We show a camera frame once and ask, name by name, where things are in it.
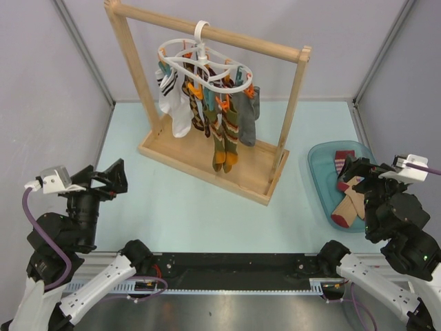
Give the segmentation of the wooden drying rack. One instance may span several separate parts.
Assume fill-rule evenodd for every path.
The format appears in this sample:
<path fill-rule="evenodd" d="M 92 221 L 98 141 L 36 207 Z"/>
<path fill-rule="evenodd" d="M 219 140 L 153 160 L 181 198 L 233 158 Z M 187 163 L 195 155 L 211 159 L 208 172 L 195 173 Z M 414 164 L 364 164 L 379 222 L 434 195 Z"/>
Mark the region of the wooden drying rack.
<path fill-rule="evenodd" d="M 155 13 L 120 1 L 104 8 L 150 123 L 139 152 L 171 168 L 267 205 L 289 153 L 285 147 L 311 48 L 302 50 Z M 130 19 L 181 32 L 160 45 L 159 99 L 154 99 L 135 46 Z M 258 88 L 244 64 L 208 46 L 217 41 L 296 65 L 276 145 L 240 141 L 245 124 L 256 121 Z"/>

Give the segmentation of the white sock black stripes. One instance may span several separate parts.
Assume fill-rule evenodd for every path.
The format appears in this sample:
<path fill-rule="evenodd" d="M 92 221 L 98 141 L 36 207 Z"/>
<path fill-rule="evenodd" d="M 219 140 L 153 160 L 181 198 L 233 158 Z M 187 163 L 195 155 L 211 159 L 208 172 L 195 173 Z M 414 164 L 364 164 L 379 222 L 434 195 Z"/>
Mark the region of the white sock black stripes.
<path fill-rule="evenodd" d="M 172 70 L 171 74 L 176 77 L 176 83 L 169 96 L 171 107 L 169 116 L 172 118 L 172 134 L 175 138 L 183 138 L 191 129 L 193 114 L 187 104 L 185 95 L 181 91 L 177 72 Z"/>

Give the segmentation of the white plastic clip hanger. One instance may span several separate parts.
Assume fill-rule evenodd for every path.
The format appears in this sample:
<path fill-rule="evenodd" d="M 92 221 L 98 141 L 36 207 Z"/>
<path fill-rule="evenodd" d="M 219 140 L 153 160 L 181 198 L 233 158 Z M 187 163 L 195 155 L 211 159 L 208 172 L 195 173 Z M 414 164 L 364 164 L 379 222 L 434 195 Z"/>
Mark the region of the white plastic clip hanger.
<path fill-rule="evenodd" d="M 206 45 L 202 30 L 209 26 L 199 21 L 194 29 L 193 39 L 171 39 L 158 48 L 159 61 L 184 74 L 206 88 L 220 94 L 243 92 L 251 83 L 253 73 L 244 64 L 215 51 Z M 243 67 L 243 85 L 236 87 L 234 79 L 238 66 Z"/>

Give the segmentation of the olive orange striped sock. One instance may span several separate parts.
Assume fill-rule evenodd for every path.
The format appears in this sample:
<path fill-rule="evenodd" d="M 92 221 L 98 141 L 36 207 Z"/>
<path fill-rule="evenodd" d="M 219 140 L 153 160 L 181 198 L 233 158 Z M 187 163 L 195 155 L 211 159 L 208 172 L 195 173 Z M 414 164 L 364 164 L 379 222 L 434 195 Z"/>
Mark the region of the olive orange striped sock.
<path fill-rule="evenodd" d="M 215 172 L 220 172 L 224 162 L 226 161 L 223 126 L 219 119 L 219 114 L 215 110 L 209 111 L 207 110 L 207 108 L 205 108 L 204 111 L 206 111 L 206 116 L 210 121 L 209 128 L 211 131 L 211 136 L 213 137 L 213 141 L 214 141 L 214 155 L 212 159 L 212 167 Z"/>

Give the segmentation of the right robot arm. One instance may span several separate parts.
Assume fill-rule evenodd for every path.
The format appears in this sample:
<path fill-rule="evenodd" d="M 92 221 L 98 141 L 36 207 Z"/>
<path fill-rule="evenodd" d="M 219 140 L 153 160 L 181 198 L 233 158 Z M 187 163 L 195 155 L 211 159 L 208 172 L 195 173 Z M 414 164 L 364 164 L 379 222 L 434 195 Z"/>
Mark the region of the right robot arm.
<path fill-rule="evenodd" d="M 336 274 L 359 285 L 387 306 L 407 330 L 440 329 L 440 246 L 424 231 L 430 216 L 414 194 L 411 184 L 422 183 L 428 160 L 414 154 L 397 155 L 393 163 L 372 164 L 368 158 L 345 157 L 338 175 L 341 184 L 364 197 L 365 237 L 372 243 L 386 241 L 380 249 L 397 273 L 404 275 L 414 291 L 406 291 L 365 265 L 349 248 L 328 241 L 318 253 L 318 269 L 326 277 Z"/>

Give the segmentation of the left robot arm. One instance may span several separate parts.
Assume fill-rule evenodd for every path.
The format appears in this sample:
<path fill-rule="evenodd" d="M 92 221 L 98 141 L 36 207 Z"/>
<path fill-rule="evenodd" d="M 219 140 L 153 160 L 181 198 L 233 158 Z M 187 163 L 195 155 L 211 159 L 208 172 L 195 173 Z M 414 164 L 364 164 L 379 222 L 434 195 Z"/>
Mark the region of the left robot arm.
<path fill-rule="evenodd" d="M 28 198 L 38 190 L 66 198 L 66 214 L 46 212 L 35 218 Z M 14 318 L 1 324 L 2 330 L 73 330 L 116 285 L 133 276 L 148 275 L 154 255 L 135 239 L 128 241 L 108 267 L 80 290 L 62 296 L 85 261 L 82 255 L 96 249 L 100 204 L 127 191 L 123 159 L 104 171 L 88 165 L 73 175 L 58 165 L 26 183 L 22 208 L 32 224 L 27 241 L 34 252 L 26 268 L 25 294 Z"/>

